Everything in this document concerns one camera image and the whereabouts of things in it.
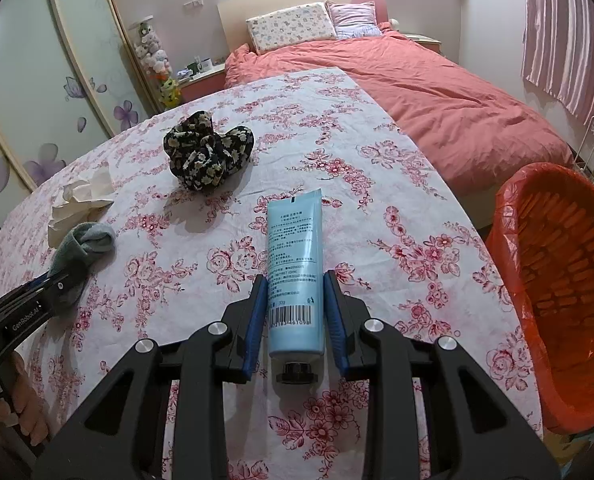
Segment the left hand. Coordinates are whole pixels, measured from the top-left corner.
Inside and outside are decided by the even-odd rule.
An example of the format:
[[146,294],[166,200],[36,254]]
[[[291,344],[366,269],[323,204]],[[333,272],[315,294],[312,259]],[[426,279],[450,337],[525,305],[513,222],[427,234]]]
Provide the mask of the left hand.
[[18,352],[12,354],[17,380],[12,388],[12,408],[0,399],[0,422],[6,422],[15,412],[21,432],[31,439],[31,445],[37,446],[50,434],[46,418],[43,414],[43,401],[32,388],[29,376],[24,369],[24,360]]

